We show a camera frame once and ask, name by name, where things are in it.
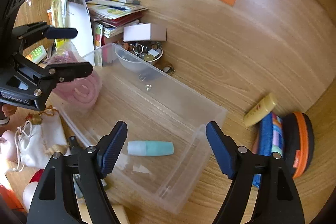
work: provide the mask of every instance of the pink box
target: pink box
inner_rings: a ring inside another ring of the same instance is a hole
[[[166,41],[167,28],[152,24],[138,24],[124,27],[124,41]]]

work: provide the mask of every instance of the white drawstring pouch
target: white drawstring pouch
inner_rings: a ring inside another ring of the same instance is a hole
[[[58,110],[52,107],[33,115],[18,127],[14,140],[18,163],[13,171],[20,172],[24,166],[44,169],[57,151],[70,155]]]

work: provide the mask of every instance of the white ball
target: white ball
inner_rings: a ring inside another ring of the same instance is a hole
[[[2,141],[4,142],[0,142],[1,154],[5,159],[12,162],[17,161],[14,135],[13,132],[7,130],[1,136]]]
[[[29,183],[23,191],[22,199],[23,199],[23,204],[27,212],[29,212],[30,204],[32,203],[33,196],[34,196],[37,185],[38,185],[38,182],[33,181]]]

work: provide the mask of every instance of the small tube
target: small tube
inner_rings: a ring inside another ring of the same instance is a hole
[[[260,122],[275,108],[277,103],[278,101],[275,95],[272,92],[269,93],[244,116],[244,125],[246,127],[251,127]]]
[[[167,156],[174,153],[174,145],[171,142],[161,141],[130,141],[127,151],[133,156]]]

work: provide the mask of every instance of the red object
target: red object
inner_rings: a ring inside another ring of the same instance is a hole
[[[41,176],[42,176],[42,173],[43,173],[43,169],[38,170],[38,171],[33,175],[33,177],[31,178],[31,180],[30,180],[29,183],[31,183],[31,182],[33,182],[33,181],[39,182],[39,181],[40,181],[40,178],[41,178]]]
[[[143,16],[143,12],[139,11],[139,12],[135,12],[135,13],[130,14],[130,15],[126,15],[126,16],[117,18],[115,20],[105,19],[105,18],[102,18],[102,20],[105,21],[105,22],[107,22],[107,23],[110,23],[114,27],[119,27],[119,26],[125,25],[125,24],[127,24],[127,23],[129,23],[129,22],[131,22],[133,20],[139,19],[142,16]]]
[[[0,184],[0,196],[3,198],[9,209],[18,210],[20,212],[25,211],[20,201],[16,198],[14,192],[12,190],[8,190],[2,184]]]

